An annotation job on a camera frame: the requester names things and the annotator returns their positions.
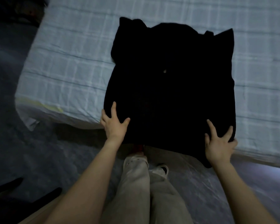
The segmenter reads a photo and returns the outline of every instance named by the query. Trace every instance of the light gray pants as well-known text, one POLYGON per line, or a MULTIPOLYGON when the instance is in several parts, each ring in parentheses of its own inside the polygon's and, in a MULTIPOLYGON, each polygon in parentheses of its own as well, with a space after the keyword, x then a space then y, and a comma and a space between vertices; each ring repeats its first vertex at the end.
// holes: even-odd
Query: light gray pants
POLYGON ((149 171, 147 158, 141 153, 125 159, 116 196, 101 217, 101 224, 130 223, 193 223, 183 199, 166 179, 164 170, 149 171))

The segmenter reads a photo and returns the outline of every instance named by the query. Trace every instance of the gray floor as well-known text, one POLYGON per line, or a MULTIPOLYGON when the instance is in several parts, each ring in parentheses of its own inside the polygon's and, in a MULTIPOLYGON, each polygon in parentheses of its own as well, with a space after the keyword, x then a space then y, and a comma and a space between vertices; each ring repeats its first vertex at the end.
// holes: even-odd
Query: gray floor
MULTIPOLYGON (((30 132, 19 119, 14 93, 36 28, 0 23, 0 185, 24 177, 12 196, 34 201, 56 187, 64 191, 78 179, 103 146, 104 131, 83 131, 62 124, 41 123, 30 132)), ((129 146, 122 147, 110 181, 108 200, 115 192, 129 146)), ((169 179, 184 198, 194 223, 233 223, 212 169, 196 159, 145 148, 151 167, 164 162, 169 179)), ((280 222, 280 168, 233 160, 237 171, 280 222)))

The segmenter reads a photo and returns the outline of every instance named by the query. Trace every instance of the black garment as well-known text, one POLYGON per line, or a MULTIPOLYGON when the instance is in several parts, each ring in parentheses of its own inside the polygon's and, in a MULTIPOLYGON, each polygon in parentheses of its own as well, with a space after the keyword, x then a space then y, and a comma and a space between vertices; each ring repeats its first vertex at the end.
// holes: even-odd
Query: black garment
POLYGON ((177 23, 152 28, 120 18, 111 56, 116 63, 104 109, 117 103, 120 122, 131 118, 124 143, 145 144, 205 157, 204 134, 210 119, 222 137, 233 126, 234 80, 231 76, 233 30, 216 36, 177 23))

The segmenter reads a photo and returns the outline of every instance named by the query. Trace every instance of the plaid pattern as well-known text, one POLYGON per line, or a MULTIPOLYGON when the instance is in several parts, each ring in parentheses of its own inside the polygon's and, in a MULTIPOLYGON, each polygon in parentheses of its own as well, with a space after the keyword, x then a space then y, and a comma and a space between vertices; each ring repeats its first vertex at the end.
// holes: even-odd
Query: plaid pattern
POLYGON ((233 28, 237 153, 280 165, 280 0, 51 0, 15 95, 22 119, 99 122, 120 16, 233 28))

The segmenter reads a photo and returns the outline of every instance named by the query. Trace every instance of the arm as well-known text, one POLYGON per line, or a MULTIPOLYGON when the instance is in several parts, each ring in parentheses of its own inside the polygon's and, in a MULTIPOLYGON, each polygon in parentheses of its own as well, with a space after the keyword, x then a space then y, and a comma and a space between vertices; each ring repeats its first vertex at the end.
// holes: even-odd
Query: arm
POLYGON ((121 145, 130 118, 122 124, 116 114, 116 103, 111 108, 112 118, 102 110, 101 124, 107 140, 79 180, 66 193, 45 224, 98 223, 105 202, 116 152, 121 145))
POLYGON ((228 142, 233 128, 219 138, 216 128, 207 120, 211 138, 205 134, 205 155, 213 166, 227 197, 236 224, 277 224, 277 221, 256 198, 230 163, 237 141, 228 142))

